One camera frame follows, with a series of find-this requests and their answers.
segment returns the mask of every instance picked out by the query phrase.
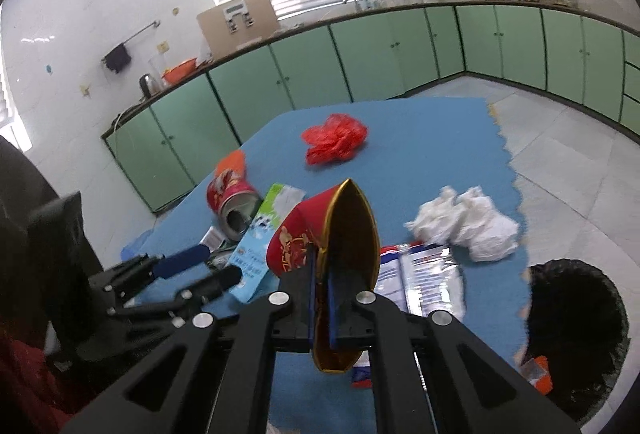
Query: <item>trash can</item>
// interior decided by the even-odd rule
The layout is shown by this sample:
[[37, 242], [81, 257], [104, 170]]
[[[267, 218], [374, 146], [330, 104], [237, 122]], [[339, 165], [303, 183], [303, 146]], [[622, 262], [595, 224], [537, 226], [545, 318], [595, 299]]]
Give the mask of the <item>trash can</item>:
[[525, 360], [544, 355], [547, 397], [580, 426], [613, 389], [629, 346], [629, 324], [615, 285], [598, 268], [558, 259], [529, 268], [531, 311]]

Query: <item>red plastic bag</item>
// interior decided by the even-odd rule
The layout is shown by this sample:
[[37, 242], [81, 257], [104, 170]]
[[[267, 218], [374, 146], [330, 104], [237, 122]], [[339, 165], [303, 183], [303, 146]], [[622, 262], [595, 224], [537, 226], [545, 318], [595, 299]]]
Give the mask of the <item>red plastic bag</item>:
[[362, 122], [344, 113], [333, 113], [323, 125], [314, 125], [302, 133], [302, 139], [312, 146], [306, 151], [306, 162], [313, 165], [351, 159], [368, 134]]

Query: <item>countertop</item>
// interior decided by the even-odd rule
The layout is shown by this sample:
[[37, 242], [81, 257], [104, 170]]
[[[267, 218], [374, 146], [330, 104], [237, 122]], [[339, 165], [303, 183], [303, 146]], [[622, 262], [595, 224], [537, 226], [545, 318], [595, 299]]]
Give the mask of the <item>countertop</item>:
[[[613, 21], [613, 20], [610, 20], [608, 18], [604, 18], [602, 16], [599, 16], [597, 14], [593, 14], [591, 12], [586, 12], [584, 10], [575, 9], [575, 8], [562, 7], [562, 6], [559, 6], [559, 5], [547, 5], [547, 4], [533, 3], [533, 2], [527, 3], [527, 2], [514, 2], [514, 1], [461, 1], [461, 2], [447, 2], [447, 3], [424, 3], [424, 4], [420, 3], [420, 4], [413, 4], [413, 5], [401, 5], [401, 6], [398, 6], [398, 7], [374, 8], [372, 10], [365, 10], [363, 12], [354, 12], [353, 14], [346, 14], [346, 15], [343, 15], [343, 16], [337, 16], [335, 18], [329, 18], [329, 19], [325, 19], [325, 20], [315, 21], [314, 23], [305, 24], [305, 25], [300, 26], [298, 28], [292, 28], [290, 30], [284, 30], [282, 32], [279, 32], [275, 36], [271, 36], [268, 39], [264, 39], [264, 40], [261, 40], [259, 42], [255, 42], [255, 43], [243, 48], [242, 50], [238, 50], [235, 53], [231, 53], [229, 55], [226, 55], [226, 56], [224, 56], [222, 58], [219, 58], [219, 59], [216, 59], [216, 60], [208, 61], [208, 62], [202, 64], [201, 66], [199, 66], [199, 68], [197, 68], [194, 72], [192, 72], [190, 75], [188, 75], [187, 77], [182, 79], [177, 84], [174, 84], [174, 85], [168, 87], [167, 89], [165, 89], [162, 92], [152, 96], [148, 100], [145, 100], [145, 101], [141, 102], [140, 104], [137, 104], [135, 106], [131, 106], [128, 109], [125, 109], [123, 111], [123, 113], [122, 113], [122, 116], [120, 117], [120, 120], [118, 121], [118, 126], [123, 125], [124, 123], [126, 123], [127, 121], [132, 119], [134, 116], [136, 116], [139, 113], [141, 113], [144, 109], [147, 109], [153, 103], [159, 101], [162, 97], [168, 95], [169, 93], [171, 93], [172, 91], [176, 90], [180, 86], [182, 86], [184, 84], [187, 84], [187, 82], [190, 82], [194, 78], [199, 77], [200, 75], [203, 75], [207, 71], [209, 71], [209, 70], [211, 70], [213, 68], [216, 68], [217, 66], [220, 66], [221, 64], [224, 64], [225, 62], [233, 60], [236, 57], [238, 57], [238, 56], [240, 56], [240, 55], [242, 55], [244, 53], [250, 52], [252, 50], [256, 50], [257, 48], [260, 48], [262, 46], [271, 44], [272, 42], [276, 42], [276, 41], [281, 40], [281, 39], [286, 39], [287, 37], [295, 36], [296, 34], [300, 34], [302, 32], [306, 32], [307, 30], [311, 30], [313, 28], [318, 28], [320, 26], [326, 26], [328, 24], [340, 23], [341, 21], [347, 21], [347, 20], [352, 20], [352, 19], [355, 19], [355, 18], [364, 17], [364, 16], [370, 16], [372, 14], [385, 14], [387, 12], [395, 12], [395, 11], [398, 11], [398, 10], [411, 10], [413, 8], [450, 7], [450, 6], [463, 6], [463, 5], [516, 5], [516, 6], [521, 6], [521, 7], [548, 8], [549, 10], [558, 10], [560, 12], [568, 12], [570, 14], [575, 14], [575, 15], [578, 15], [578, 16], [587, 16], [587, 17], [589, 17], [591, 19], [602, 21], [603, 23], [612, 24], [613, 26], [619, 27], [622, 30], [625, 30], [626, 32], [629, 32], [630, 34], [633, 34], [635, 36], [640, 37], [640, 32], [638, 32], [637, 30], [631, 28], [630, 26], [626, 26], [626, 24], [622, 24], [622, 23], [619, 23], [617, 21]], [[102, 134], [102, 138], [106, 139], [107, 137], [109, 137], [113, 133], [113, 131], [114, 131], [114, 127], [113, 127], [113, 123], [112, 123], [110, 125], [109, 129], [107, 129]]]

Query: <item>green cabinet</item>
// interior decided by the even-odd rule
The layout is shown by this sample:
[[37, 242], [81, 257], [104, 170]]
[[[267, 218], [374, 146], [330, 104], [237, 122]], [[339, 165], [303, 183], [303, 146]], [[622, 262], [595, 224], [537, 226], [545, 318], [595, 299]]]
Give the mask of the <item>green cabinet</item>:
[[271, 44], [295, 109], [351, 102], [329, 28]]
[[386, 14], [331, 25], [354, 102], [384, 100], [404, 92]]
[[625, 60], [640, 68], [640, 37], [624, 31], [625, 35]]
[[106, 139], [111, 153], [152, 211], [192, 190], [194, 184], [145, 109]]
[[584, 43], [580, 16], [542, 10], [546, 37], [547, 90], [582, 104]]
[[500, 41], [493, 5], [456, 7], [465, 49], [466, 69], [502, 77]]
[[465, 62], [453, 7], [428, 7], [426, 11], [440, 77], [463, 71]]
[[402, 75], [402, 92], [436, 80], [438, 68], [424, 10], [390, 12], [387, 19]]
[[151, 111], [196, 184], [239, 146], [206, 75], [165, 95]]
[[582, 18], [584, 30], [584, 105], [618, 122], [622, 98], [624, 55], [622, 30]]
[[640, 101], [640, 69], [625, 64], [625, 94]]
[[353, 101], [384, 100], [438, 78], [422, 8], [332, 24]]
[[503, 77], [545, 89], [545, 39], [540, 9], [497, 5], [495, 13]]
[[209, 75], [240, 140], [293, 109], [268, 46], [213, 68]]
[[640, 135], [640, 104], [629, 97], [624, 97], [620, 123]]

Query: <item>red can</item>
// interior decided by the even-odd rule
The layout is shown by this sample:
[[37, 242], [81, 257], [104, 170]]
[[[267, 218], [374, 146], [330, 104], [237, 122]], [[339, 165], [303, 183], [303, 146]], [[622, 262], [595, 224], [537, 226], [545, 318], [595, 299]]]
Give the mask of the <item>red can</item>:
[[230, 172], [209, 183], [207, 202], [218, 215], [225, 236], [240, 241], [258, 212], [262, 198], [247, 180]]

